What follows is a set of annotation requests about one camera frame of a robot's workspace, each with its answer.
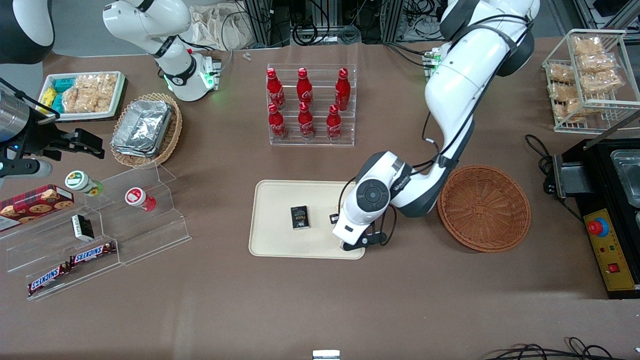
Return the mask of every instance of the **table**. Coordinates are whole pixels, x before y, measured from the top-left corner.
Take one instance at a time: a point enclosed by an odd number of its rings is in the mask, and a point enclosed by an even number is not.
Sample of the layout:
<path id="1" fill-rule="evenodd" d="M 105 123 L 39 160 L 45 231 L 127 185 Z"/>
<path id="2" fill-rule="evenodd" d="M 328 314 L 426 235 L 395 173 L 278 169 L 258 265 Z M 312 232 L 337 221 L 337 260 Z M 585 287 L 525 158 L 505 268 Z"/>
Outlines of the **table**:
<path id="1" fill-rule="evenodd" d="M 427 115 L 422 71 L 381 45 L 286 47 L 235 53 L 220 90 L 179 102 L 184 128 L 165 163 L 191 241 L 40 302 L 24 278 L 0 272 L 0 354 L 48 359 L 308 359 L 337 348 L 344 359 L 480 359 L 516 343 L 565 350 L 578 336 L 632 357 L 640 346 L 637 301 L 604 300 L 584 226 L 542 191 L 538 155 L 582 137 L 552 131 L 540 64 L 558 38 L 537 39 L 528 64 L 496 78 L 477 107 L 460 165 L 509 174 L 529 197 L 532 225 L 515 249 L 480 254 L 457 243 L 436 212 L 398 220 L 385 248 L 358 261 L 257 258 L 248 249 L 255 185 L 263 179 L 345 181 L 374 152 L 409 163 L 432 156 L 420 140 Z M 433 44 L 418 46 L 431 48 Z M 352 149 L 271 147 L 264 109 L 267 63 L 357 62 L 358 115 Z M 45 73 L 119 70 L 125 101 L 167 92 L 151 56 L 50 56 Z M 78 124 L 60 126 L 71 130 Z M 80 124 L 109 139 L 113 122 Z M 435 124 L 429 134 L 438 134 Z M 108 153 L 83 167 L 104 179 L 127 170 Z M 62 183 L 92 158 L 64 154 L 48 179 L 7 181 L 3 198 Z M 6 245 L 0 243 L 0 251 Z M 0 256 L 0 268 L 4 268 Z"/>

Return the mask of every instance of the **coca-cola bottle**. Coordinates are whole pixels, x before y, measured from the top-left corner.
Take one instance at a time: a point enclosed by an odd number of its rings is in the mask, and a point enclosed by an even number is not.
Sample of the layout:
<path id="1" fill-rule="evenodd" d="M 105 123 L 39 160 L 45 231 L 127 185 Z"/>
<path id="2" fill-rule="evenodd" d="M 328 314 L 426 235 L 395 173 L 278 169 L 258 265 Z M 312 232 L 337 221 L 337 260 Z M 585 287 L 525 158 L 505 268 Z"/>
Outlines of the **coca-cola bottle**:
<path id="1" fill-rule="evenodd" d="M 307 102 L 309 108 L 311 108 L 314 104 L 313 86 L 311 86 L 311 81 L 307 78 L 307 70 L 303 67 L 298 69 L 298 85 L 296 89 L 298 90 L 298 100 Z"/>
<path id="2" fill-rule="evenodd" d="M 351 95 L 351 85 L 347 79 L 349 72 L 343 67 L 338 71 L 338 82 L 335 84 L 335 104 L 338 110 L 345 111 L 349 106 L 349 96 Z"/>
<path id="3" fill-rule="evenodd" d="M 278 106 L 278 110 L 284 109 L 284 90 L 282 83 L 276 76 L 276 70 L 272 67 L 267 69 L 267 91 L 271 102 Z"/>
<path id="4" fill-rule="evenodd" d="M 275 140 L 285 140 L 289 135 L 287 128 L 284 126 L 284 118 L 278 111 L 278 106 L 273 102 L 269 104 L 269 127 Z"/>
<path id="5" fill-rule="evenodd" d="M 316 130 L 314 130 L 314 117 L 309 112 L 309 104 L 306 102 L 300 103 L 298 122 L 300 123 L 302 138 L 305 140 L 313 139 L 316 135 Z"/>
<path id="6" fill-rule="evenodd" d="M 342 118 L 338 114 L 338 106 L 329 106 L 329 116 L 326 118 L 326 134 L 329 136 L 329 141 L 338 142 L 340 140 L 340 125 L 342 124 Z"/>

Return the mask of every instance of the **wicker basket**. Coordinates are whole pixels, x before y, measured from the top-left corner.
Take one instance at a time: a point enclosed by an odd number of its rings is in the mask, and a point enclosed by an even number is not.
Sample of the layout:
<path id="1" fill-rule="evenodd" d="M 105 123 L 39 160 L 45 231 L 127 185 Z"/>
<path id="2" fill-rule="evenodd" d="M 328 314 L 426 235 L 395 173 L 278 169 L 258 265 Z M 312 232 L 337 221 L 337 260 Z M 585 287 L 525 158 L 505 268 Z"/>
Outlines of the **wicker basket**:
<path id="1" fill-rule="evenodd" d="M 529 200 L 521 187 L 507 174 L 484 165 L 451 173 L 440 192 L 438 212 L 453 237 L 482 252 L 512 249 L 531 224 Z"/>
<path id="2" fill-rule="evenodd" d="M 168 104 L 171 104 L 173 111 L 171 113 L 171 118 L 169 119 L 170 121 L 169 125 L 167 126 L 166 132 L 164 133 L 164 138 L 162 141 L 162 145 L 160 146 L 160 151 L 158 155 L 155 156 L 154 158 L 143 158 L 141 156 L 131 156 L 131 155 L 120 154 L 119 152 L 115 151 L 113 147 L 111 147 L 111 152 L 113 153 L 113 156 L 116 158 L 116 160 L 118 160 L 119 163 L 130 166 L 130 167 L 138 167 L 140 165 L 150 163 L 151 161 L 155 161 L 158 164 L 162 164 L 169 158 L 169 156 L 171 156 L 171 154 L 173 153 L 173 150 L 175 149 L 175 146 L 178 144 L 178 138 L 180 137 L 180 131 L 182 130 L 182 114 L 180 113 L 178 104 L 176 104 L 175 101 L 170 96 L 165 94 L 153 93 L 153 94 L 142 95 L 141 97 L 137 98 L 134 101 L 137 101 L 137 100 L 164 101 Z M 129 107 L 131 106 L 132 103 L 133 101 L 130 102 L 129 105 L 127 105 L 124 111 L 120 114 L 120 117 L 118 118 L 118 122 L 116 123 L 116 127 L 113 130 L 113 134 L 115 134 L 116 131 L 118 131 L 118 128 L 122 123 L 122 119 L 124 118 L 124 115 L 127 113 L 127 110 L 129 110 Z"/>

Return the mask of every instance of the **yellow control panel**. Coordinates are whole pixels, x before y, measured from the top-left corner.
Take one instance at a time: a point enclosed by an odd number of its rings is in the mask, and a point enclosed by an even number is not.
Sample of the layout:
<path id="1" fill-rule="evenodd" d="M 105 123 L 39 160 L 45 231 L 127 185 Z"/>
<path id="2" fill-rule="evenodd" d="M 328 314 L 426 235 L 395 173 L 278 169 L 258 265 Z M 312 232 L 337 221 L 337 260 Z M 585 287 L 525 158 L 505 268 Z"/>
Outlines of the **yellow control panel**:
<path id="1" fill-rule="evenodd" d="M 589 239 L 596 254 L 602 278 L 609 291 L 634 290 L 635 284 L 627 260 L 620 249 L 607 209 L 586 215 Z"/>

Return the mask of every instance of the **red button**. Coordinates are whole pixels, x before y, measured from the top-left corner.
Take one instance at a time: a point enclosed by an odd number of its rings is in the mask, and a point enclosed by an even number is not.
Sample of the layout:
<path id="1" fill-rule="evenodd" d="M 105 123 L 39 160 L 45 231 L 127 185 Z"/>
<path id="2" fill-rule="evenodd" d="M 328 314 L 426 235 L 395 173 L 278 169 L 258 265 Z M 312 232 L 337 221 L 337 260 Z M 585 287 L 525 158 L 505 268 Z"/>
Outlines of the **red button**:
<path id="1" fill-rule="evenodd" d="M 617 263 L 609 264 L 609 272 L 620 272 L 620 267 Z"/>
<path id="2" fill-rule="evenodd" d="M 592 220 L 587 224 L 587 230 L 593 235 L 600 235 L 604 231 L 604 226 L 599 221 Z"/>

